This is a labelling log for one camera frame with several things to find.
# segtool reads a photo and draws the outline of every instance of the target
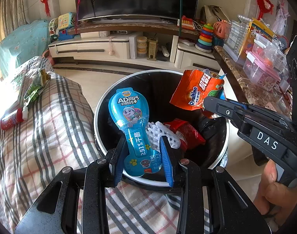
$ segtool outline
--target stacking ring toy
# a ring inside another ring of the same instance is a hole
[[[204,25],[204,27],[206,27],[207,29],[213,30],[213,27],[211,26],[211,24],[206,24]]]
[[[205,45],[202,45],[201,43],[197,42],[195,44],[195,47],[198,49],[198,50],[201,50],[205,53],[210,53],[211,52],[211,47],[209,46],[205,46]]]
[[[209,47],[212,46],[211,43],[208,43],[208,42],[203,41],[203,40],[201,40],[201,39],[198,39],[198,42],[201,43],[201,44],[203,44],[203,45],[205,45],[205,46],[209,46]]]
[[[212,32],[207,32],[207,31],[205,31],[205,30],[201,30],[201,33],[203,33],[203,34],[206,34],[206,35],[209,35],[209,36],[213,36],[213,33]]]
[[[206,27],[203,27],[202,30],[204,30],[204,31],[206,31],[206,32],[213,32],[213,30],[208,29],[208,28],[206,28]]]
[[[203,37],[206,38],[206,39],[212,40],[212,36],[207,35],[207,34],[205,34],[205,33],[201,33],[200,36],[203,36]]]
[[[207,38],[205,38],[205,37],[203,37],[203,36],[199,36],[199,38],[200,38],[201,40],[205,41],[205,42],[208,42],[208,43],[211,43],[211,42],[212,42],[211,39],[207,39]]]

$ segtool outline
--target metal screw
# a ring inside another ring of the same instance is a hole
[[[187,164],[190,163],[190,160],[188,160],[188,159],[181,159],[181,160],[180,160],[180,163],[181,163],[181,164],[184,164],[184,165],[187,165]]]
[[[217,173],[223,173],[223,172],[224,172],[224,168],[221,167],[221,166],[217,166],[217,167],[216,167],[216,172],[217,172]]]
[[[71,168],[70,167],[64,167],[63,169],[62,169],[62,172],[63,173],[69,173],[71,171]]]
[[[99,158],[96,162],[97,162],[98,164],[105,164],[105,163],[106,163],[106,159],[104,159],[104,158]]]

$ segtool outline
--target light blue bedsheet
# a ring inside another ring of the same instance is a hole
[[[4,78],[34,56],[41,56],[50,43],[49,23],[36,20],[20,26],[0,42],[0,69]]]

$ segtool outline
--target plastic storage box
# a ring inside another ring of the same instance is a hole
[[[249,80],[267,91],[272,90],[276,82],[281,81],[278,73],[257,59],[252,52],[246,51],[246,54],[243,70]]]
[[[280,74],[287,66],[286,56],[270,41],[257,34],[252,53],[265,65],[275,68]]]
[[[248,24],[238,23],[232,20],[229,38],[224,41],[224,50],[232,57],[232,59],[241,65],[244,65],[245,59],[239,58],[240,51],[243,46],[245,37],[248,33]]]

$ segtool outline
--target toy telephone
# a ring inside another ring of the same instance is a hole
[[[58,29],[62,30],[69,27],[73,27],[75,26],[75,21],[76,21],[76,13],[69,12],[69,13],[63,14],[59,16]]]

